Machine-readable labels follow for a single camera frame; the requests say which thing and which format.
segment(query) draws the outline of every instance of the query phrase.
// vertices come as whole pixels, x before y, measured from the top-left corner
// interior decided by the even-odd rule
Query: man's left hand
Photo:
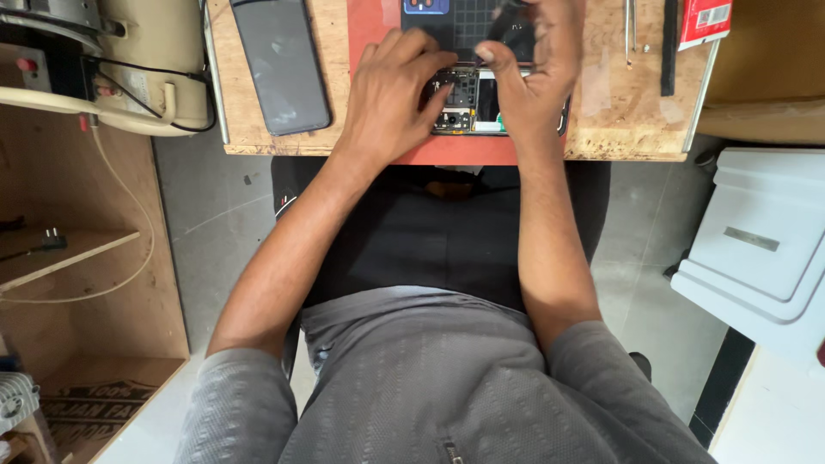
[[[440,51],[421,29],[393,29],[380,44],[364,48],[350,86],[341,138],[331,158],[377,176],[429,136],[452,86],[444,86],[418,110],[422,90],[439,69],[458,60]]]

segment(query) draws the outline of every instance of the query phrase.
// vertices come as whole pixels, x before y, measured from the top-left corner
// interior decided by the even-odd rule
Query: red package
[[[730,32],[733,0],[685,0],[679,50],[725,37]]]

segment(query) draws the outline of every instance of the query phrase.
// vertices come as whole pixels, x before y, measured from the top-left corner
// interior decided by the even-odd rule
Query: hand
[[[506,45],[486,40],[475,52],[496,75],[498,105],[516,151],[557,138],[561,110],[582,67],[582,22],[576,0],[526,0],[535,15],[534,70],[523,78]]]
[[[393,29],[380,45],[368,44],[352,79],[346,123],[332,158],[346,157],[350,165],[377,176],[423,142],[451,89],[439,89],[419,111],[424,85],[457,60],[421,29]]]

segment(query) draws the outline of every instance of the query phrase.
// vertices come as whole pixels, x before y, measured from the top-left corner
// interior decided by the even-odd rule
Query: gray t-shirt
[[[319,376],[300,421],[278,359],[216,353],[177,463],[713,462],[602,322],[542,353],[522,313],[396,286],[302,326]]]

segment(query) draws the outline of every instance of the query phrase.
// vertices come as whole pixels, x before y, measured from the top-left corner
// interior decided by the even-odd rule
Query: white cable
[[[275,213],[275,220],[278,220],[278,215],[281,213],[281,211],[283,211],[287,206],[289,206],[291,202],[295,201],[295,198],[298,197],[293,196],[292,198],[290,198],[288,202],[284,203],[284,205],[278,210],[278,212]]]
[[[144,270],[144,268],[146,268],[146,265],[149,264],[149,260],[152,259],[152,254],[154,253],[155,233],[154,233],[154,226],[152,225],[152,220],[151,220],[151,218],[149,218],[149,213],[146,212],[146,208],[144,208],[144,206],[140,203],[140,201],[138,201],[138,197],[136,197],[134,195],[134,193],[132,193],[132,191],[126,186],[126,184],[123,182],[123,180],[120,178],[120,176],[117,175],[117,172],[115,171],[115,169],[111,166],[111,163],[109,163],[109,158],[106,156],[106,151],[103,149],[103,143],[101,142],[101,136],[100,136],[100,133],[97,130],[96,125],[92,126],[92,135],[94,136],[95,144],[97,145],[97,150],[100,152],[101,158],[103,158],[103,162],[106,163],[106,167],[109,168],[109,172],[111,173],[112,177],[114,177],[115,180],[120,184],[120,186],[123,187],[124,190],[126,190],[126,193],[128,193],[129,196],[132,197],[132,200],[134,200],[134,202],[138,204],[138,207],[144,213],[144,217],[146,217],[146,222],[149,225],[149,230],[151,232],[151,235],[149,237],[149,255],[144,260],[144,263],[140,265],[140,268],[138,268],[138,270],[135,271],[135,273],[132,274],[131,277],[129,277],[128,279],[124,280],[123,282],[115,285],[114,287],[112,287],[110,289],[107,289],[107,290],[104,290],[104,291],[99,291],[98,293],[92,293],[91,295],[84,295],[84,296],[76,296],[74,298],[63,298],[63,299],[60,299],[60,300],[9,300],[7,298],[3,298],[2,295],[0,295],[0,301],[8,301],[10,303],[72,303],[72,302],[75,302],[75,301],[83,301],[83,300],[88,300],[90,298],[96,298],[98,296],[103,296],[106,293],[111,293],[111,292],[121,288],[122,286],[126,285],[127,283],[132,282],[132,279],[137,277],[138,274],[140,274]]]

